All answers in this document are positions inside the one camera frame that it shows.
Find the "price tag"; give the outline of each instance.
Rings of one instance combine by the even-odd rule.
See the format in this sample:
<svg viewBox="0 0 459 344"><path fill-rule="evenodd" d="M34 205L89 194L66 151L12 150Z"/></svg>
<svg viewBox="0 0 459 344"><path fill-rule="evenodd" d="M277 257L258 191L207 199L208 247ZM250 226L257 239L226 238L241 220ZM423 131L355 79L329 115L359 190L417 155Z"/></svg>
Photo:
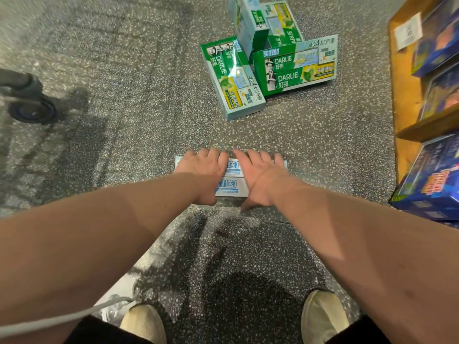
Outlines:
<svg viewBox="0 0 459 344"><path fill-rule="evenodd" d="M397 49L402 50L422 37L421 13L419 12L405 24L395 28Z"/></svg>

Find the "sneaker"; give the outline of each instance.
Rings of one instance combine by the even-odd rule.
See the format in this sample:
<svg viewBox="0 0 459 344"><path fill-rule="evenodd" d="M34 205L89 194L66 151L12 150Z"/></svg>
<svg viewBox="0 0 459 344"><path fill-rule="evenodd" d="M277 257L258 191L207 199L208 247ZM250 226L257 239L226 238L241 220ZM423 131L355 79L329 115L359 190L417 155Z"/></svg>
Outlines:
<svg viewBox="0 0 459 344"><path fill-rule="evenodd" d="M346 312L334 293L315 290L308 295L301 314L304 344L323 344L348 326Z"/></svg>
<svg viewBox="0 0 459 344"><path fill-rule="evenodd" d="M129 309L119 328L154 344L167 344L163 322L156 309L150 305L143 304Z"/></svg>

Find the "forearm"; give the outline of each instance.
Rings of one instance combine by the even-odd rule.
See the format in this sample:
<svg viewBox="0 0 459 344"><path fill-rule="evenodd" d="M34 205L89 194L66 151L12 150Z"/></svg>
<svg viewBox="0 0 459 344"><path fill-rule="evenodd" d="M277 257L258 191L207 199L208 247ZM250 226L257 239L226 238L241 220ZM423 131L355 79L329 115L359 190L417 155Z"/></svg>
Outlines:
<svg viewBox="0 0 459 344"><path fill-rule="evenodd" d="M459 307L457 231L293 177L276 190L279 210L390 340L447 335Z"/></svg>
<svg viewBox="0 0 459 344"><path fill-rule="evenodd" d="M105 188L2 220L0 324L92 306L196 199L195 179Z"/></svg>

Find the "hand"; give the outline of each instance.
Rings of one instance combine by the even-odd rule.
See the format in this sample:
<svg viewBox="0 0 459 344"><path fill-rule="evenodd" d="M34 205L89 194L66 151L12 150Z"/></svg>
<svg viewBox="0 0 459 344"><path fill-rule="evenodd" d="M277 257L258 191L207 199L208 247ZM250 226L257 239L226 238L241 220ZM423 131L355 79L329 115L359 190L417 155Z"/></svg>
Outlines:
<svg viewBox="0 0 459 344"><path fill-rule="evenodd" d="M215 188L225 173L228 165L228 154L220 153L213 147L211 150L202 149L196 155L193 151L185 153L175 169L175 173L185 172L196 175L198 197L195 204L215 205L217 197Z"/></svg>
<svg viewBox="0 0 459 344"><path fill-rule="evenodd" d="M249 196L242 204L241 209L246 210L256 205L273 205L270 192L273 184L283 177L290 176L284 166L282 156L276 153L273 161L271 156L264 151L259 153L248 150L248 156L239 150L233 150L233 152L239 161L249 187Z"/></svg>

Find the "black wheel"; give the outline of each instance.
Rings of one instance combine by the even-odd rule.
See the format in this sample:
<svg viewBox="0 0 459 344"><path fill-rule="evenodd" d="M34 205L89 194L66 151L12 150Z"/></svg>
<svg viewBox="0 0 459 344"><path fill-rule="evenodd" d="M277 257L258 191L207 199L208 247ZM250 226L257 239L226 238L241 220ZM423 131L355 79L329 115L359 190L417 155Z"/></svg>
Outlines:
<svg viewBox="0 0 459 344"><path fill-rule="evenodd" d="M8 113L23 123L48 124L57 120L57 110L54 104L46 98L38 101L13 101L8 106Z"/></svg>

